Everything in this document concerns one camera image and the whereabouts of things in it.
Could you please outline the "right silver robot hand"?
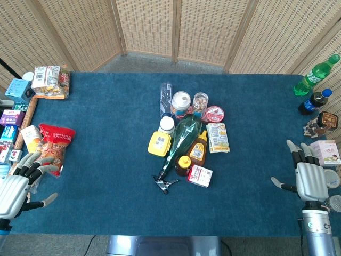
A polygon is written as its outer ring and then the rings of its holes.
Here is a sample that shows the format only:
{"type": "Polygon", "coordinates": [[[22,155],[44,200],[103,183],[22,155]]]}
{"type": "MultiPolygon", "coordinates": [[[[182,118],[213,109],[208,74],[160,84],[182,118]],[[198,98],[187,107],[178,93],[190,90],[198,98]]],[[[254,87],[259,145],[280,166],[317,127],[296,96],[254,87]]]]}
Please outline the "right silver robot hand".
{"type": "Polygon", "coordinates": [[[303,142],[300,146],[291,140],[286,143],[294,162],[296,184],[288,185],[275,177],[271,177],[272,183],[280,189],[297,194],[304,202],[324,202],[329,194],[324,168],[320,166],[317,153],[303,142]]]}

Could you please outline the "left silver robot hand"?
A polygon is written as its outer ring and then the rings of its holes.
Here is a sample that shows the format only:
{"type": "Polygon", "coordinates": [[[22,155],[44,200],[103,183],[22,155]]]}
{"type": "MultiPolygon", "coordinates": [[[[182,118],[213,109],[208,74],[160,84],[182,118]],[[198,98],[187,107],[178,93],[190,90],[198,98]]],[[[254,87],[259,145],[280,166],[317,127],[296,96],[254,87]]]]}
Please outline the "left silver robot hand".
{"type": "Polygon", "coordinates": [[[58,196],[53,193],[48,198],[28,202],[28,193],[35,181],[46,172],[57,171],[53,165],[55,157],[42,158],[41,152],[28,153],[16,165],[12,175],[8,176],[1,185],[1,219],[12,220],[22,211],[46,207],[58,196]]]}

